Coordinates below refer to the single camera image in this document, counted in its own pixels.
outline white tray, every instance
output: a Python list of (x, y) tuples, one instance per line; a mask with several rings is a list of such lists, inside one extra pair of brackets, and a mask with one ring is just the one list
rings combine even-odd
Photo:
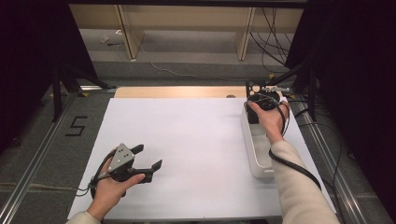
[(248, 123), (245, 107), (242, 110), (241, 122), (251, 173), (257, 178), (273, 178), (274, 170), (268, 156), (271, 144), (263, 127), (260, 124)]

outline white paper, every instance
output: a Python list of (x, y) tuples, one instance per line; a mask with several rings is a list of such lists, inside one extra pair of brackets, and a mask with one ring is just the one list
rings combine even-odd
[[(111, 99), (79, 187), (87, 187), (110, 149), (120, 143), (129, 148), (143, 144), (134, 168), (149, 168), (158, 160), (163, 160), (163, 166), (151, 183), (129, 189), (106, 219), (280, 216), (275, 180), (263, 181), (250, 172), (240, 121), (244, 101)], [(285, 138), (298, 148), (308, 170), (321, 182), (294, 118)], [(76, 197), (69, 218), (86, 210), (91, 201), (90, 194)]]

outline aluminum rail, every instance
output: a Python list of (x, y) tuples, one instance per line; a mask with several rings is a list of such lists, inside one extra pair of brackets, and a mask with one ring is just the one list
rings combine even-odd
[[(298, 96), (298, 100), (303, 100), (303, 97)], [(306, 109), (306, 104), (299, 103), (298, 106), (302, 110)], [(313, 122), (313, 120), (309, 117), (307, 113), (303, 113), (303, 115), (306, 123), (312, 123), (312, 125), (308, 125), (308, 129), (311, 132), (318, 146), (322, 158), (325, 160), (327, 168), (332, 174), (334, 174), (335, 167), (337, 165), (336, 158), (330, 151), (329, 146), (327, 145), (318, 125)], [(356, 200), (356, 198), (352, 193), (352, 190), (348, 186), (340, 167), (337, 168), (335, 185), (353, 223), (356, 224), (368, 223), (361, 211), (361, 207), (359, 206), (358, 201)]]
[(50, 146), (59, 132), (60, 127), (64, 122), (64, 115), (67, 113), (70, 105), (73, 104), (74, 100), (77, 98), (76, 93), (69, 93), (64, 101), (64, 111), (58, 118), (56, 122), (53, 122), (49, 127), (49, 130), (44, 137), (44, 140), (41, 142), (40, 147), (37, 152), (33, 156), (29, 166), (26, 168), (21, 180), (12, 191), (11, 195), (7, 199), (7, 202), (2, 207), (0, 214), (0, 223), (8, 224), (11, 222), (12, 218), (14, 218), (21, 202), (26, 194), (26, 191), (29, 189), (30, 184), (32, 183), (35, 175), (38, 172), (43, 160), (46, 158), (48, 151), (50, 150)]

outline hand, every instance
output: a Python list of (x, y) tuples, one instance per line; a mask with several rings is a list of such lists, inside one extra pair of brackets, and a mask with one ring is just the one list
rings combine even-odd
[[(262, 110), (256, 103), (247, 102), (250, 108), (256, 112), (259, 117), (259, 123), (264, 128), (267, 133), (267, 137), (270, 143), (273, 144), (276, 141), (283, 140), (282, 136), (282, 126), (283, 120), (279, 111), (275, 108), (269, 111)], [(285, 119), (289, 118), (290, 106), (286, 101), (282, 101), (279, 108), (285, 115)]]
[[(111, 163), (112, 158), (108, 159), (101, 172), (106, 172)], [(124, 182), (117, 182), (113, 178), (108, 177), (98, 182), (96, 194), (88, 208), (87, 212), (94, 218), (101, 221), (105, 215), (120, 201), (122, 194), (139, 183), (145, 178), (145, 175), (133, 175)]]

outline white sleeve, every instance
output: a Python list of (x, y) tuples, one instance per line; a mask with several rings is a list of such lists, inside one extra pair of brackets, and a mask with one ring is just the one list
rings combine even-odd
[[(298, 152), (290, 143), (275, 142), (272, 145), (272, 151), (278, 157), (305, 168)], [(339, 223), (314, 181), (277, 161), (272, 161), (272, 164), (279, 191), (283, 224)]]
[(100, 221), (96, 220), (88, 212), (80, 212), (73, 215), (66, 224), (100, 224)]

